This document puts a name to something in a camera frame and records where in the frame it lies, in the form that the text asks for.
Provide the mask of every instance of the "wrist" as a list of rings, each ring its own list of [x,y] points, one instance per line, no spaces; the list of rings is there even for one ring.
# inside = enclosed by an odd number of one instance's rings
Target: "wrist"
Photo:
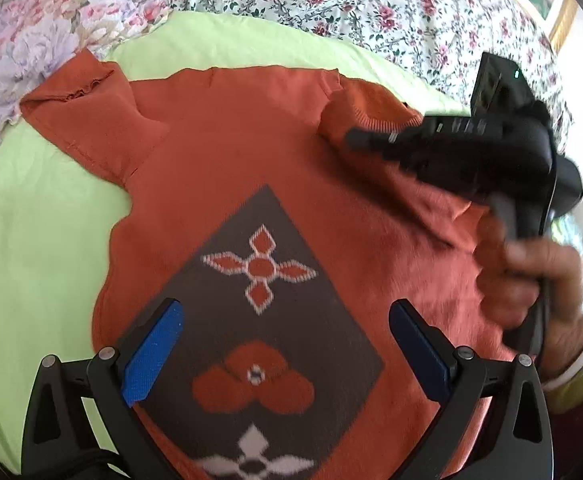
[[[548,381],[565,372],[583,351],[583,314],[570,323],[551,320],[545,340],[540,379]]]

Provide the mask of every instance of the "metal screw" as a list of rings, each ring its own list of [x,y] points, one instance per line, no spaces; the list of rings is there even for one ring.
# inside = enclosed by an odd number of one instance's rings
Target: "metal screw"
[[[106,346],[98,352],[98,357],[103,361],[111,359],[114,355],[116,355],[116,351],[110,346]]]
[[[42,364],[43,368],[51,368],[55,362],[56,362],[56,356],[55,355],[48,355],[45,358],[43,358],[41,364]]]
[[[529,357],[527,354],[520,354],[518,356],[518,362],[523,366],[531,366],[531,363],[533,361],[531,360],[531,357]]]
[[[456,348],[456,353],[458,357],[465,361],[471,361],[474,358],[474,351],[468,346],[459,346]]]

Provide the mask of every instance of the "blue gripper pad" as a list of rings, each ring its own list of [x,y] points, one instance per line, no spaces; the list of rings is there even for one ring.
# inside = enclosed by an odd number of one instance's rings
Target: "blue gripper pad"
[[[172,301],[125,368],[122,396],[127,406],[145,400],[184,325],[184,310]]]
[[[441,404],[446,402],[451,394],[449,368],[426,334],[435,329],[425,323],[411,303],[398,300],[389,310],[389,330],[427,398]]]

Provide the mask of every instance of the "floral fabric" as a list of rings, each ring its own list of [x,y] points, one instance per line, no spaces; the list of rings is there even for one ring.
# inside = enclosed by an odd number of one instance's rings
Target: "floral fabric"
[[[469,104],[482,52],[520,64],[552,113],[562,150],[571,124],[549,40],[514,0],[165,0],[351,41]]]
[[[13,0],[0,7],[0,131],[18,102],[83,48],[102,58],[167,16],[162,0]]]

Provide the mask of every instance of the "bed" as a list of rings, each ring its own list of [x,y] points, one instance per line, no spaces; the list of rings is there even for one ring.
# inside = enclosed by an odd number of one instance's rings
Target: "bed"
[[[93,354],[109,232],[130,207],[18,120],[22,95],[81,48],[131,80],[184,67],[337,68],[423,113],[468,113],[491,50],[521,64],[560,146],[570,123],[551,46],[512,0],[0,0],[0,462],[14,472],[40,358]],[[111,447],[101,424],[97,436]]]

